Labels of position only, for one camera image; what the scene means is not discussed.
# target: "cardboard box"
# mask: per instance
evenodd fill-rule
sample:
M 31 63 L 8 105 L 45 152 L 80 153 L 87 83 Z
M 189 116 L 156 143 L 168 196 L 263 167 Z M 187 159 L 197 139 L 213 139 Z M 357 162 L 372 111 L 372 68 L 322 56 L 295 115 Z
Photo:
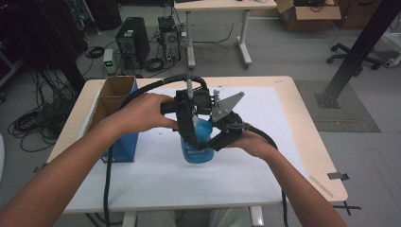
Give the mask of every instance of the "cardboard box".
M 341 20 L 334 24 L 341 29 L 363 29 L 380 3 L 381 0 L 337 0 Z
M 85 133 L 105 117 L 117 112 L 128 94 L 137 89 L 135 77 L 106 78 Z M 119 138 L 113 145 L 113 162 L 133 162 L 137 140 L 138 133 L 129 133 Z M 106 150 L 101 159 L 107 162 L 107 157 L 108 151 Z
M 291 0 L 276 0 L 280 21 L 288 31 L 327 30 L 332 20 L 341 19 L 340 8 L 333 0 L 327 0 L 325 7 L 295 7 Z

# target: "black object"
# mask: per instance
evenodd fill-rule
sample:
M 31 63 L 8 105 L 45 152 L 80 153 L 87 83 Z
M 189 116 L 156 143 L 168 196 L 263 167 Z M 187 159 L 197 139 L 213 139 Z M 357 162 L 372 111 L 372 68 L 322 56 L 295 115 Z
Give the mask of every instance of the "black object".
M 111 30 L 121 26 L 121 16 L 115 0 L 84 0 L 101 30 Z
M 39 1 L 15 0 L 7 4 L 5 1 L 4 4 L 0 21 L 9 29 L 10 36 L 22 50 L 27 63 L 42 75 L 49 67 L 62 70 L 78 95 L 85 81 L 75 62 L 78 53 L 61 32 L 67 27 L 66 23 L 60 19 L 59 25 L 54 24 L 58 20 L 46 14 L 48 9 L 45 2 L 41 5 Z M 51 4 L 59 6 L 59 15 L 65 9 L 68 11 L 62 0 L 54 0 Z
M 142 17 L 128 17 L 115 36 L 124 61 L 143 68 L 147 60 L 150 45 L 148 43 L 145 20 Z
M 48 19 L 69 45 L 68 51 L 74 59 L 82 51 L 88 49 L 88 44 L 83 40 L 83 33 L 78 30 L 77 24 L 71 16 L 70 8 L 63 1 L 44 0 L 41 6 Z
M 201 0 L 175 0 L 176 3 L 195 2 L 195 1 L 201 1 Z
M 401 10 L 401 1 L 383 0 L 372 16 L 368 25 L 362 30 L 347 58 L 342 62 L 330 83 L 322 94 L 315 97 L 321 108 L 338 108 L 337 98 L 342 89 L 355 74 L 363 60 L 368 56 L 383 33 Z
M 294 0 L 295 7 L 320 7 L 325 0 Z
M 333 63 L 334 59 L 345 59 L 348 56 L 348 53 L 351 51 L 351 49 L 343 44 L 335 44 L 333 46 L 331 46 L 331 51 L 337 51 L 338 49 L 342 50 L 345 52 L 345 54 L 336 54 L 331 56 L 330 58 L 327 59 L 327 63 Z M 380 65 L 383 64 L 383 61 L 378 60 L 378 59 L 374 59 L 371 57 L 365 57 L 365 59 L 363 59 L 366 62 L 372 63 L 372 69 L 373 70 L 377 70 L 380 68 Z M 355 72 L 354 76 L 358 76 L 360 74 L 360 72 L 363 70 L 363 67 L 360 65 L 359 68 L 357 69 L 357 71 Z
M 171 31 L 175 26 L 172 16 L 159 17 L 157 18 L 157 21 L 159 22 L 159 30 L 162 32 Z
M 160 40 L 165 52 L 166 62 L 173 63 L 181 59 L 180 32 L 172 16 L 159 17 Z

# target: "chair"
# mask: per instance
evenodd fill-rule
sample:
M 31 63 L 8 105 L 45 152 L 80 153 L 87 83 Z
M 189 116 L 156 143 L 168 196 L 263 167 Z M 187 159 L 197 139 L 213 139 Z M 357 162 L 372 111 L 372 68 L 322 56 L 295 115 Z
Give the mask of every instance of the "chair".
M 337 51 L 338 49 L 342 50 L 345 52 L 345 54 L 336 54 L 336 55 L 332 55 L 330 58 L 327 59 L 327 63 L 333 63 L 334 59 L 345 59 L 348 55 L 348 53 L 351 51 L 351 49 L 343 44 L 337 43 L 333 46 L 331 46 L 331 51 Z M 364 61 L 372 63 L 373 65 L 371 66 L 371 68 L 373 70 L 377 70 L 380 68 L 380 66 L 383 64 L 383 62 L 381 60 L 377 60 L 377 59 L 373 59 L 370 57 L 366 57 L 364 59 Z M 359 66 L 358 70 L 356 71 L 356 73 L 354 74 L 354 77 L 358 76 L 360 74 L 360 72 L 362 72 L 363 67 L 362 65 Z

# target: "blue bottle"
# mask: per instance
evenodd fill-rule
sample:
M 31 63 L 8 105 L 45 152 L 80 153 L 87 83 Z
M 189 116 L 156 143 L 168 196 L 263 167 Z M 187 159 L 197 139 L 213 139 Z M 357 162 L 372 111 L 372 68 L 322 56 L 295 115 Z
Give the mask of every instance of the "blue bottle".
M 213 127 L 212 125 L 203 119 L 198 120 L 198 124 L 195 127 L 195 134 L 197 135 L 197 139 L 199 143 L 209 141 L 212 133 Z M 201 164 L 206 163 L 213 159 L 215 155 L 215 151 L 211 148 L 205 148 L 202 150 L 196 150 L 192 146 L 188 145 L 181 138 L 181 147 L 183 149 L 183 157 L 186 162 L 191 164 Z

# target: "hand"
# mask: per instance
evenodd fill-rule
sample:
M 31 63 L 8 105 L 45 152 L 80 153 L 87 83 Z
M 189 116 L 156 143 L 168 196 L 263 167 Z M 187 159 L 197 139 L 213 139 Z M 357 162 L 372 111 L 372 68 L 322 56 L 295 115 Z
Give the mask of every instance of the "hand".
M 227 146 L 227 148 L 242 148 L 253 157 L 264 160 L 270 152 L 276 151 L 265 138 L 251 131 L 244 131 L 242 136 Z
M 148 131 L 157 127 L 178 129 L 176 121 L 161 115 L 162 103 L 171 102 L 170 96 L 145 93 L 119 112 L 112 115 L 113 121 L 117 121 L 124 133 L 133 131 Z

